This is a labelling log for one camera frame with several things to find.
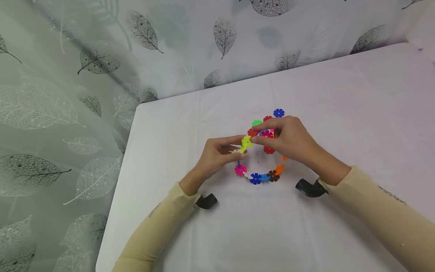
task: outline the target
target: sleeve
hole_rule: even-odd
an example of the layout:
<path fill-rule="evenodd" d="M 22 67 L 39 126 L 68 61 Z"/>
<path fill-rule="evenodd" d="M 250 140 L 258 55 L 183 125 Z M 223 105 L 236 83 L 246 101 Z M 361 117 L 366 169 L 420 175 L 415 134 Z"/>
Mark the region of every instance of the sleeve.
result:
<path fill-rule="evenodd" d="M 187 196 L 177 182 L 133 232 L 112 272 L 151 272 L 166 243 L 193 211 L 200 196 Z"/>
<path fill-rule="evenodd" d="M 377 186 L 358 167 L 337 185 L 319 182 L 332 199 L 362 220 L 409 271 L 435 272 L 435 225 Z"/>

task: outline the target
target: white table surface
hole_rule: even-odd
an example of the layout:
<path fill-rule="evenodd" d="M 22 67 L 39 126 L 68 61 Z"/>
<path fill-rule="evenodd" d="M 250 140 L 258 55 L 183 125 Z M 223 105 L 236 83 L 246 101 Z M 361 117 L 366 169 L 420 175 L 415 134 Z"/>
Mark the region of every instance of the white table surface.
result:
<path fill-rule="evenodd" d="M 246 134 L 276 108 L 301 118 L 327 150 L 435 221 L 435 66 L 412 45 L 397 44 L 140 105 L 97 272 L 111 271 L 206 139 Z M 250 154 L 249 169 L 271 168 L 260 154 Z M 292 162 L 278 182 L 258 186 L 233 169 L 203 185 L 218 205 L 194 211 L 157 271 L 405 271 L 328 196 L 307 198 L 294 188 L 300 178 L 316 179 L 303 165 Z"/>

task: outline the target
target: black object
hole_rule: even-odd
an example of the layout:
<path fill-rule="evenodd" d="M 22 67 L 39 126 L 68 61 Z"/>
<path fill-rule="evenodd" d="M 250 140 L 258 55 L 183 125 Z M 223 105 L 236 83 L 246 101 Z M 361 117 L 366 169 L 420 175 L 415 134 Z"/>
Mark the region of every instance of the black object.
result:
<path fill-rule="evenodd" d="M 214 196 L 214 194 L 209 194 L 207 197 L 201 197 L 196 201 L 196 205 L 200 207 L 201 209 L 210 209 L 218 202 L 217 198 Z"/>
<path fill-rule="evenodd" d="M 317 180 L 314 184 L 311 184 L 308 181 L 301 179 L 296 184 L 296 189 L 301 191 L 304 195 L 308 196 L 309 198 L 318 198 L 324 193 L 329 194 L 328 191 L 326 191 L 325 188 L 323 188 L 323 186 Z"/>

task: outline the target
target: person's left hand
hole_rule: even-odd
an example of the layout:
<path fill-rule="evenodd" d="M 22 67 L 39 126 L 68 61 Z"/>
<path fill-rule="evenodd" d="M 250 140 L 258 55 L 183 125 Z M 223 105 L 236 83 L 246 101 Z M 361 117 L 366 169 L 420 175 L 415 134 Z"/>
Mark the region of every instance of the person's left hand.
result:
<path fill-rule="evenodd" d="M 208 139 L 205 142 L 201 158 L 196 164 L 194 171 L 200 173 L 200 176 L 206 180 L 221 170 L 227 163 L 246 159 L 247 154 L 240 152 L 231 153 L 239 149 L 232 144 L 241 145 L 244 136 L 245 135 L 237 135 Z"/>

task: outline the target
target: curtain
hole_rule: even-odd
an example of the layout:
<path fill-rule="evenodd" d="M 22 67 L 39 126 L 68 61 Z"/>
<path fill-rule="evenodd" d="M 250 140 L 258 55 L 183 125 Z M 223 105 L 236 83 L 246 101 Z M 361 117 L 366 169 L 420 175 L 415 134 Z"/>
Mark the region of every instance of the curtain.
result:
<path fill-rule="evenodd" d="M 140 103 L 400 41 L 420 2 L 0 2 L 0 271 L 95 270 Z"/>

